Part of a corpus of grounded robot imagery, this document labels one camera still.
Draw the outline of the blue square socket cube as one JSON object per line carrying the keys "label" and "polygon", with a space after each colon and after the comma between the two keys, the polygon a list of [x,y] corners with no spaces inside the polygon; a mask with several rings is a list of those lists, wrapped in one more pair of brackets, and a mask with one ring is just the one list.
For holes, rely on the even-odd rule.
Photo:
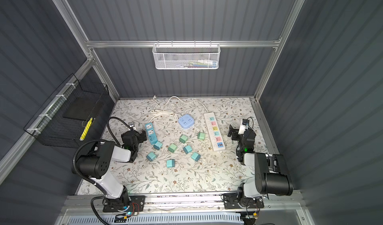
{"label": "blue square socket cube", "polygon": [[178,123],[183,129],[188,129],[194,125],[194,118],[189,114],[185,114],[178,119]]}

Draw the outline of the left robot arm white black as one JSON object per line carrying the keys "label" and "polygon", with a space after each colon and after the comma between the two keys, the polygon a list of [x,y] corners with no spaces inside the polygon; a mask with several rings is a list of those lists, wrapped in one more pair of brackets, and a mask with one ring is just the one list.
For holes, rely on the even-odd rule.
{"label": "left robot arm white black", "polygon": [[107,122],[107,129],[113,140],[98,139],[81,145],[72,159],[72,172],[102,192],[104,206],[125,212],[134,204],[126,187],[112,175],[110,162],[133,163],[138,156],[139,145],[147,140],[147,134],[145,131],[138,132],[133,122],[126,123],[114,116],[108,118],[109,121],[113,119],[128,128],[128,131],[121,135],[122,143],[113,134]]}

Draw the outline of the teal power strip with USB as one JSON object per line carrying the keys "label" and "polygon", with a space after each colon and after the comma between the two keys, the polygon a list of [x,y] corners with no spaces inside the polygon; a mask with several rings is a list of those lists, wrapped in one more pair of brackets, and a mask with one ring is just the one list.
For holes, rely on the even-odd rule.
{"label": "teal power strip with USB", "polygon": [[156,135],[155,130],[154,130],[153,123],[147,123],[145,125],[145,130],[147,133],[147,139],[149,140],[150,144],[151,145],[156,144],[158,139],[157,139],[157,135]]}

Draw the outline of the white long power strip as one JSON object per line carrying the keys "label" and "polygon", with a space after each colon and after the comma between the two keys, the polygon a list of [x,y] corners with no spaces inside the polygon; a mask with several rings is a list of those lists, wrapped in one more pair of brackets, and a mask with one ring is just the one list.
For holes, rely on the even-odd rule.
{"label": "white long power strip", "polygon": [[220,132],[218,121],[213,112],[204,113],[207,131],[212,144],[213,151],[221,152],[226,149],[222,134]]}

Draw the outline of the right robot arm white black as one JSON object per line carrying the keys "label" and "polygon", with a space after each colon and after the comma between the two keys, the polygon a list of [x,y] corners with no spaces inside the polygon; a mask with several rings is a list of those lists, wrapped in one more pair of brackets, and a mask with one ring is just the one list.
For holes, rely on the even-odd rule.
{"label": "right robot arm white black", "polygon": [[237,141],[236,157],[241,165],[254,168],[254,175],[237,189],[231,206],[242,208],[262,205],[263,195],[290,196],[294,186],[284,156],[254,152],[256,134],[247,124],[239,129],[229,126],[228,137]]}

